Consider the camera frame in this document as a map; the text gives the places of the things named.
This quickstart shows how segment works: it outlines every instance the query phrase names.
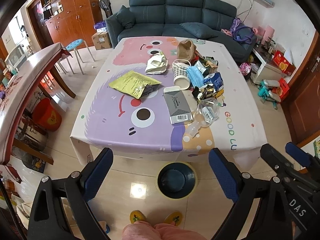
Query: dark green sofa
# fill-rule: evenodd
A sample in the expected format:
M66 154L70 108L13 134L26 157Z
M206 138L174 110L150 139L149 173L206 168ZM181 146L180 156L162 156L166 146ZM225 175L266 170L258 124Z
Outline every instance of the dark green sofa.
M107 29L114 48L122 38L140 36L172 36L196 38L180 23L200 22L214 30L216 38L209 41L226 46L236 62L245 62L254 44L241 44L223 34L221 29L230 29L237 9L220 0L129 0L136 24L124 29L118 22L116 14L107 19ZM248 29L239 32L245 36Z

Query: sofa backrest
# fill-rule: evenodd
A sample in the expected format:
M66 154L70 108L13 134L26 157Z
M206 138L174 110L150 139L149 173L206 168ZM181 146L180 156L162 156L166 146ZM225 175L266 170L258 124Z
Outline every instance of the sofa backrest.
M203 0L166 0L165 23L201 22Z
M136 23L164 23L165 0L129 0Z
M229 30L237 14L237 8L220 0L203 0L201 23L221 31Z

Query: tile floor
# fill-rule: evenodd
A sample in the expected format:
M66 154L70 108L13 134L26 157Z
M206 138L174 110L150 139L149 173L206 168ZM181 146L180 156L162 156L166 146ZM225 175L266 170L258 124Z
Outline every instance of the tile floor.
M49 135L48 147L45 151L51 154L54 165L47 164L45 174L52 178L65 178L71 172L82 169L71 146L69 135L95 75L112 50L96 51L94 47L90 49L97 60L96 62L92 62L86 49L79 50L82 58L87 62L83 64L85 75L81 75L75 58L70 59L76 72L75 75L72 75L67 62L62 61L69 73L67 75L62 73L61 76L77 96L63 115L61 127ZM257 88L250 82L248 85L260 111L268 142L285 154L284 146L291 138L281 107L276 111L270 102L262 104L257 96ZM98 155L100 150L93 147L92 152ZM129 223L129 214L132 210L141 210L151 224L159 223L170 212L179 210L184 215L181 227L197 231L208 239L211 239L220 227L232 206L232 201L224 196L209 164L191 163L196 169L199 179L196 190L187 199L171 200L159 193L155 184L157 173L164 163L114 156L111 170L97 196L90 202L97 219L105 220L110 226L109 237L112 240L121 239L122 229ZM272 169L261 158L249 173L259 179L270 179L274 176ZM131 197L132 183L142 184L146 187L145 197ZM240 239L246 235L250 228L257 204L258 201L255 201Z

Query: checkered paper cup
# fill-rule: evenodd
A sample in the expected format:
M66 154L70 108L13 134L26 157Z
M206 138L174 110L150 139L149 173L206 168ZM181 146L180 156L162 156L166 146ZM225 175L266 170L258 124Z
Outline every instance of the checkered paper cup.
M185 59L176 59L172 62L173 83L182 90L186 90L190 86L190 79L187 75L187 68L190 66L191 63Z

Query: red gift box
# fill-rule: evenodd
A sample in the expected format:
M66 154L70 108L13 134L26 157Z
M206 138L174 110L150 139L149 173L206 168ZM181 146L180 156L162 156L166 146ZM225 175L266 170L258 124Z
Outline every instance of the red gift box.
M280 87L273 88L272 92L277 94L280 97L281 101L282 101L289 94L289 86L288 86L287 82L283 78L281 78L279 80L279 83L280 83Z
M272 60L274 63L276 63L278 68L281 69L282 73L285 73L289 76L291 76L296 69L294 65L290 64L289 61L285 59L284 55L279 50L276 51Z

